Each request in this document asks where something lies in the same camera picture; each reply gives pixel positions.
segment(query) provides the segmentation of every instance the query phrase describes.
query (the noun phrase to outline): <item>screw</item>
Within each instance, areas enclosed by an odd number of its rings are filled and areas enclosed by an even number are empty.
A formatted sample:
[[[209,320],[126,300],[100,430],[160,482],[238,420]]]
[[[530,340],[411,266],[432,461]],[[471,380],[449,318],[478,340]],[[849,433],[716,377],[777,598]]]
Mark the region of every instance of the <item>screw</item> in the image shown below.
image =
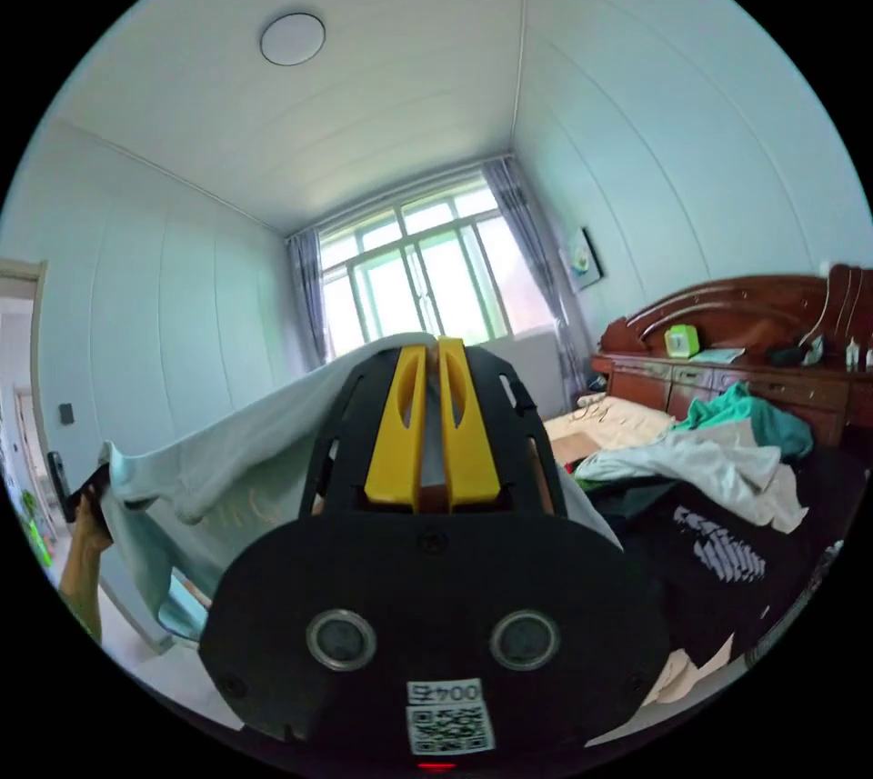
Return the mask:
[[[418,535],[418,548],[426,554],[442,554],[448,546],[448,537],[435,527],[428,527]]]
[[[245,697],[247,693],[246,683],[231,673],[225,674],[218,680],[218,688],[222,694],[233,697],[235,700]]]

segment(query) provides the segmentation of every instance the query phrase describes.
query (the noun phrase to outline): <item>yellow bracket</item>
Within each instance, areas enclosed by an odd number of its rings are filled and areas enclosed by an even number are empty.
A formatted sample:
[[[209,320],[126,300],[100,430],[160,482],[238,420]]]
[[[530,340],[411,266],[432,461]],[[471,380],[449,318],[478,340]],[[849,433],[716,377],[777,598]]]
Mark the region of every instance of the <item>yellow bracket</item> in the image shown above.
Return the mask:
[[[425,441],[426,348],[400,350],[364,491],[374,504],[402,504],[418,512]],[[409,412],[409,426],[405,424]]]
[[[500,493],[500,482],[464,352],[464,341],[440,337],[438,353],[443,463],[449,510],[459,504],[493,503]]]

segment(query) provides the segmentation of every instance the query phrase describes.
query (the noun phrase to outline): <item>door frame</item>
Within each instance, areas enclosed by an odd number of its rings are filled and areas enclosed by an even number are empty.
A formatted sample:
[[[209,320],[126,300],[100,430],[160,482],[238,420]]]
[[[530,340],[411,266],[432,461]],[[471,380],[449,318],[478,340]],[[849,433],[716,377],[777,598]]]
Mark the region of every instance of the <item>door frame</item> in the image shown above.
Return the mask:
[[[43,466],[50,473],[48,459],[48,436],[45,433],[45,418],[43,416],[42,396],[39,393],[39,315],[43,304],[45,289],[45,273],[48,262],[29,264],[26,261],[9,261],[0,258],[0,278],[17,279],[23,282],[35,282],[34,310],[30,319],[30,392],[34,399],[34,420],[36,435],[39,437],[40,454],[43,456]]]
[[[36,473],[36,452],[34,451],[34,447],[27,439],[27,427],[25,425],[25,413],[24,413],[24,398],[30,398],[30,408],[34,409],[34,391],[30,386],[23,385],[15,385],[13,387],[13,394],[15,396],[15,420],[18,424],[18,435],[21,437],[21,446],[22,453],[25,459],[25,466],[27,467],[27,472],[30,475],[30,481],[34,487],[34,494],[36,495],[36,501],[39,503],[40,509],[45,516],[46,521],[48,522],[49,527],[51,527],[53,534],[55,535],[55,539],[61,535],[69,535],[70,527],[66,523],[66,521],[62,518],[61,521],[58,521],[55,517],[56,514],[52,513],[51,507],[49,506],[49,498],[45,497],[45,492],[43,490],[43,486],[40,483],[39,476]],[[35,438],[36,442],[39,443],[39,433],[37,432],[37,436]],[[39,456],[44,457],[42,455],[42,449],[39,450]]]

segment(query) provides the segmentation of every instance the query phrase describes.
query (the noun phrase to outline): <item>floor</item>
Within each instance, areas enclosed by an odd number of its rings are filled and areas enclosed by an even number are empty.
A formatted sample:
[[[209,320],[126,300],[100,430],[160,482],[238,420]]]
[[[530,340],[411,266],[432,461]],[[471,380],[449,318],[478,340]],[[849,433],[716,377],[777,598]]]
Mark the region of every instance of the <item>floor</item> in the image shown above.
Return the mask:
[[[70,551],[70,536],[66,527],[59,528],[55,545],[55,558],[46,571],[55,588],[58,587],[66,558]],[[103,647],[126,670],[134,670],[139,664],[156,657],[155,650],[134,630],[127,619],[115,608],[101,588],[97,597],[100,603],[100,621],[103,626]]]
[[[65,525],[58,528],[55,558],[46,573],[57,588],[70,550]],[[182,706],[227,727],[242,725],[212,684],[196,649],[175,644],[163,654],[155,652],[134,630],[115,604],[100,589],[103,647],[129,673]]]

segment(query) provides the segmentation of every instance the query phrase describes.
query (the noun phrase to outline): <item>bed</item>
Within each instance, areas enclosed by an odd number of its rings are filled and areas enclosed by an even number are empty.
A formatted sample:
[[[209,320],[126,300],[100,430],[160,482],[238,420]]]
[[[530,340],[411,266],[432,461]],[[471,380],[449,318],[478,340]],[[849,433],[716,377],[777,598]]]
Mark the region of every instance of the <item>bed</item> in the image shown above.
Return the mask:
[[[736,347],[745,353],[727,365],[670,359],[664,332],[675,324],[695,326],[703,349]],[[768,351],[818,335],[825,343],[818,365],[775,367],[768,361]],[[861,346],[863,365],[873,348],[873,271],[866,268],[835,265],[827,278],[747,276],[677,292],[608,326],[592,358],[594,369],[607,379],[607,393],[582,398],[577,411],[546,422],[556,459],[570,464],[600,448],[650,443],[685,419],[693,400],[711,401],[734,383],[746,382],[752,394],[806,422],[825,455],[840,455],[838,466],[852,468],[850,478],[860,486],[857,497],[834,511],[841,523],[836,527],[848,530],[873,464],[873,371],[846,369],[845,348],[852,338]],[[855,466],[858,461],[865,473]],[[797,599],[750,653],[701,680],[681,700],[643,707],[589,746],[669,723],[738,679],[806,605],[832,557],[832,551],[825,552],[811,565]]]

